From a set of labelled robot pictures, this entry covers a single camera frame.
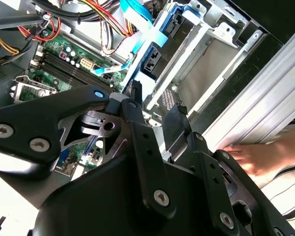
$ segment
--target motherboard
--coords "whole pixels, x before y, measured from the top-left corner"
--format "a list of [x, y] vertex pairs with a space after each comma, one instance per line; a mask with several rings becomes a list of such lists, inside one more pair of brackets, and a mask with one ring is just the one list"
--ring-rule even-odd
[[97, 86], [107, 94], [120, 92], [122, 89], [120, 83], [125, 77], [124, 72], [102, 75], [95, 75], [91, 72], [97, 68], [112, 66], [100, 57], [61, 36], [38, 45], [27, 74], [28, 78], [33, 81], [32, 87], [23, 86], [22, 91], [18, 91], [19, 96], [15, 99], [15, 103], [48, 95], [36, 89], [35, 83], [52, 87], [57, 92], [84, 85]]

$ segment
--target green circuit board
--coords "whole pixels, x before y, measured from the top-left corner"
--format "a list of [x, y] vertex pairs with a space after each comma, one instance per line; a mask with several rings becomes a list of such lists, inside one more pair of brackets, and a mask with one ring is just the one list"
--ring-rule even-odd
[[[48, 41], [48, 42], [46, 42], [44, 44], [44, 48], [47, 51], [53, 53], [56, 56], [59, 56], [61, 52], [69, 54], [68, 52], [65, 51], [65, 49], [67, 47], [70, 47], [71, 50], [76, 53], [76, 55], [74, 57], [71, 57], [71, 58], [73, 60], [77, 61], [77, 62], [79, 62], [82, 58], [87, 58], [87, 59], [90, 59], [91, 61], [95, 62], [95, 64], [98, 67], [110, 67], [110, 66], [112, 66], [111, 64], [109, 65], [107, 62], [95, 57], [93, 54], [90, 54], [87, 51], [81, 49], [80, 47], [70, 43], [69, 41], [62, 38], [61, 36], [58, 36], [54, 40]], [[87, 69], [85, 69], [83, 67], [81, 67], [81, 69], [84, 70], [87, 73], [90, 73], [89, 70], [87, 70]], [[120, 84], [123, 81], [126, 74], [124, 72], [115, 72], [115, 73], [104, 74], [103, 76], [99, 76], [98, 79], [106, 82], [107, 80], [105, 78], [107, 76], [112, 76], [111, 80], [113, 80], [114, 83], [117, 85], [117, 84]]]
[[[100, 68], [100, 67], [110, 67], [112, 64], [108, 64], [107, 62], [101, 60], [100, 58], [96, 57], [95, 55], [85, 51], [84, 49], [80, 48], [79, 46], [70, 43], [68, 40], [64, 39], [61, 36], [57, 36], [54, 40], [45, 42], [43, 45], [43, 52], [51, 53], [54, 56], [56, 56], [59, 60], [62, 60], [63, 63], [67, 63], [65, 61], [66, 57], [69, 57], [70, 60], [74, 60], [75, 62], [79, 63], [81, 59], [88, 59], [92, 62], [94, 62], [94, 66]], [[70, 52], [74, 51], [75, 56], [71, 56], [70, 52], [66, 51], [66, 48], [70, 48]], [[90, 72], [90, 70], [84, 68], [81, 66], [78, 68], [79, 70], [84, 71], [85, 73], [88, 73], [93, 80], [100, 80], [107, 84], [107, 86], [113, 86], [114, 90], [117, 92], [121, 92], [122, 86], [120, 85], [121, 82], [124, 80], [126, 73], [121, 72], [114, 72], [109, 74], [103, 74], [100, 76], [96, 76]], [[38, 81], [42, 84], [51, 86], [55, 89], [57, 89], [57, 92], [66, 91], [69, 89], [74, 88], [70, 84], [62, 81], [61, 79], [54, 77], [53, 75], [50, 75], [43, 69], [37, 68], [36, 66], [30, 66], [28, 77], [32, 80]], [[35, 90], [33, 88], [24, 87], [21, 95], [20, 100], [21, 101], [30, 101], [36, 98], [39, 98], [39, 91]]]

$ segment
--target expansion slot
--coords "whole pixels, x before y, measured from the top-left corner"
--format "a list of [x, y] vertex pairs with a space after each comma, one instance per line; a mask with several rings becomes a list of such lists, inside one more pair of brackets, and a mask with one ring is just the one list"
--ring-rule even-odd
[[76, 68], [75, 66], [68, 64], [67, 62], [54, 56], [53, 54], [46, 53], [43, 59], [41, 60], [41, 63], [42, 63], [42, 66], [49, 65], [51, 67], [55, 67], [55, 69], [64, 73], [65, 76], [74, 78], [85, 85], [97, 86], [107, 94], [110, 94], [115, 91], [113, 88], [109, 87], [108, 84], [102, 82], [98, 78], [88, 74], [85, 71], [82, 71]]

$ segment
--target red wire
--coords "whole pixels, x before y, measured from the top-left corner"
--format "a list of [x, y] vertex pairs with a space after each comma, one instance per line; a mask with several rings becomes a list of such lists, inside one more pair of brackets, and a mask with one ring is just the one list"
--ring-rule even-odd
[[127, 35], [127, 37], [129, 37], [129, 36], [131, 36], [120, 24], [119, 24], [119, 22], [112, 16], [112, 14], [110, 14], [108, 11], [106, 11], [101, 5], [99, 5], [99, 4], [97, 4], [97, 3], [95, 3], [95, 2], [93, 2], [93, 1], [90, 1], [90, 0], [86, 0], [88, 3], [90, 3], [90, 4], [92, 4], [94, 7], [96, 7], [96, 8], [98, 8], [98, 9], [100, 9], [101, 11], [103, 11], [104, 13], [106, 13], [106, 15], [108, 16], [108, 17], [110, 17], [113, 21], [115, 21], [115, 23], [117, 24], [117, 25], [119, 25], [120, 26], [120, 28], [121, 28], [121, 30], [123, 30], [123, 32]]
[[[49, 34], [47, 37], [44, 37], [44, 38], [41, 38], [41, 37], [39, 37], [39, 36], [35, 36], [34, 39], [36, 39], [36, 40], [41, 40], [41, 41], [45, 41], [45, 42], [47, 42], [47, 41], [51, 41], [51, 40], [54, 40], [54, 39], [58, 36], [58, 34], [59, 34], [59, 32], [60, 32], [60, 28], [61, 28], [61, 20], [60, 20], [60, 18], [58, 18], [58, 29], [57, 29], [57, 32], [56, 32], [55, 35], [53, 35], [54, 32], [55, 32], [55, 23], [54, 23], [53, 20], [51, 20], [51, 22], [52, 22], [52, 28], [53, 28], [52, 33]], [[29, 35], [30, 35], [30, 32], [29, 32], [25, 27], [21, 26], [21, 27], [18, 27], [18, 28], [19, 28], [19, 30], [20, 30], [21, 32], [23, 32], [26, 36], [29, 36]]]

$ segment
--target silver screw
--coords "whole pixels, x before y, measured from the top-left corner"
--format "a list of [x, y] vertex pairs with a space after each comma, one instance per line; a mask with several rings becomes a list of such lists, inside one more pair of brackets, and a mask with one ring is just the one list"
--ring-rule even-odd
[[230, 230], [232, 230], [234, 228], [234, 222], [228, 214], [222, 212], [220, 214], [220, 219], [221, 219], [222, 223]]
[[31, 149], [37, 152], [45, 152], [50, 148], [49, 142], [41, 138], [31, 140], [29, 146]]
[[129, 104], [130, 104], [131, 107], [137, 107], [137, 105], [135, 103], [133, 103], [133, 102], [129, 102]]
[[260, 36], [259, 33], [255, 33], [254, 36], [252, 36], [254, 39], [257, 39]]
[[230, 156], [229, 156], [226, 152], [223, 153], [223, 156], [224, 156], [225, 158], [227, 158], [227, 159], [230, 158]]
[[203, 141], [203, 137], [200, 134], [196, 134], [197, 138]]
[[6, 139], [12, 136], [14, 133], [14, 129], [7, 124], [0, 124], [0, 138], [1, 139]]
[[47, 30], [43, 30], [42, 34], [43, 34], [43, 36], [48, 36], [49, 35]]
[[284, 236], [284, 234], [278, 228], [274, 228], [274, 232], [277, 236]]
[[154, 199], [163, 207], [167, 207], [169, 205], [169, 197], [163, 190], [157, 189], [154, 192]]

